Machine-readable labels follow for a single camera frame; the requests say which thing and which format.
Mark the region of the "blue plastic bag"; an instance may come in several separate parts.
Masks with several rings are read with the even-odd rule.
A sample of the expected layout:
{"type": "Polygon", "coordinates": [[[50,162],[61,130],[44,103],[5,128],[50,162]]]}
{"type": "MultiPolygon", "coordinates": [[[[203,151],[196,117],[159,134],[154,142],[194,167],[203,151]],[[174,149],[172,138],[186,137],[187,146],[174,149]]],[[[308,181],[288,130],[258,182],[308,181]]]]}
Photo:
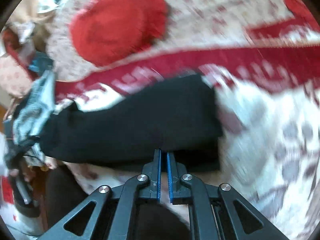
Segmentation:
{"type": "Polygon", "coordinates": [[[36,51],[35,56],[28,66],[28,69],[38,76],[42,76],[45,71],[51,70],[52,68],[53,60],[46,53],[40,51],[36,51]]]}

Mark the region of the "red heart-shaped pillow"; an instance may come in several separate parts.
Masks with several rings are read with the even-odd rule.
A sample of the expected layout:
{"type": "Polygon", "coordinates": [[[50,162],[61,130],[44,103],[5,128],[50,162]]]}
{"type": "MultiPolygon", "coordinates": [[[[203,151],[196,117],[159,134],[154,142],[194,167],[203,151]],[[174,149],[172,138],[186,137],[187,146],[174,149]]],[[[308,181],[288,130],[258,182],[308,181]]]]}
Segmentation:
{"type": "Polygon", "coordinates": [[[76,52],[97,67],[150,48],[166,31],[165,0],[90,0],[69,31],[76,52]]]}

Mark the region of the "grey fleece jacket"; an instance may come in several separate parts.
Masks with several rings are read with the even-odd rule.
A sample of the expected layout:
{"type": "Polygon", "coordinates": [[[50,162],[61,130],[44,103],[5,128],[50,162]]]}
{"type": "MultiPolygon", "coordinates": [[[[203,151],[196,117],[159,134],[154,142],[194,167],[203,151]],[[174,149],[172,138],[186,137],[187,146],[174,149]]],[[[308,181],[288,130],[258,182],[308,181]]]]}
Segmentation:
{"type": "Polygon", "coordinates": [[[55,110],[55,73],[47,70],[33,82],[30,93],[15,109],[13,141],[21,145],[32,136],[38,137],[55,110]]]}

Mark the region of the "floral folded quilt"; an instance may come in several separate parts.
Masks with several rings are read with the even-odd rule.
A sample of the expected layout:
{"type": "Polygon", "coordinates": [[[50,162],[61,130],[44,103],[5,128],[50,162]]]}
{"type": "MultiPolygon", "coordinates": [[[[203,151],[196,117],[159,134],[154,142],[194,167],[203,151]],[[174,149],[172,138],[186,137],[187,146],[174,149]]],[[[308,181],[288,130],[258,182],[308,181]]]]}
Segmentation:
{"type": "MultiPolygon", "coordinates": [[[[165,0],[167,31],[147,54],[182,47],[243,44],[245,29],[293,18],[284,0],[165,0]]],[[[96,67],[74,49],[69,34],[72,17],[89,0],[63,0],[47,41],[47,54],[61,81],[76,81],[96,67]]]]}

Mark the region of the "red and white floral blanket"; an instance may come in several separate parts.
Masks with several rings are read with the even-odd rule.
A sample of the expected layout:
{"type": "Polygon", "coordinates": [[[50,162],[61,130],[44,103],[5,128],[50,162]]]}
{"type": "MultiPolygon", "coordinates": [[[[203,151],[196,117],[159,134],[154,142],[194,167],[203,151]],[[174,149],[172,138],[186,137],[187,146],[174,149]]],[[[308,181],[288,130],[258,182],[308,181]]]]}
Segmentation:
{"type": "Polygon", "coordinates": [[[319,227],[319,29],[290,19],[227,38],[185,35],[97,70],[68,42],[56,50],[56,99],[99,109],[122,95],[189,70],[216,88],[225,136],[221,171],[289,239],[319,227]]]}

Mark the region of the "small red ruffled pillow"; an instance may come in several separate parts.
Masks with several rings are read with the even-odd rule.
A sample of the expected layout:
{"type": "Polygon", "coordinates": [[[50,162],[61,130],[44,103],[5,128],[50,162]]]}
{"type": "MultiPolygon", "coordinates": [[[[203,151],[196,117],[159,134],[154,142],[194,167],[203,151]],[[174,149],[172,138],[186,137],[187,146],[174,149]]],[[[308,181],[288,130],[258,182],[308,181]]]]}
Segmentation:
{"type": "Polygon", "coordinates": [[[295,18],[307,23],[312,30],[319,32],[319,24],[302,0],[284,0],[285,5],[295,18]]]}

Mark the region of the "black pants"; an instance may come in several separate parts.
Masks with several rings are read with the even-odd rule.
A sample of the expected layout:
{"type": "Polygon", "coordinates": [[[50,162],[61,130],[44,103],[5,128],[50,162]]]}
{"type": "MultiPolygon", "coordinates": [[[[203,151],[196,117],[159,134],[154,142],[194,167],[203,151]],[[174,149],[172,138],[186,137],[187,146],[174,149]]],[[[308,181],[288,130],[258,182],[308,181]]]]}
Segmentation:
{"type": "Polygon", "coordinates": [[[190,171],[216,171],[223,131],[215,99],[199,75],[189,75],[146,87],[109,109],[83,112],[72,103],[47,120],[40,149],[68,163],[131,170],[160,150],[190,171]]]}

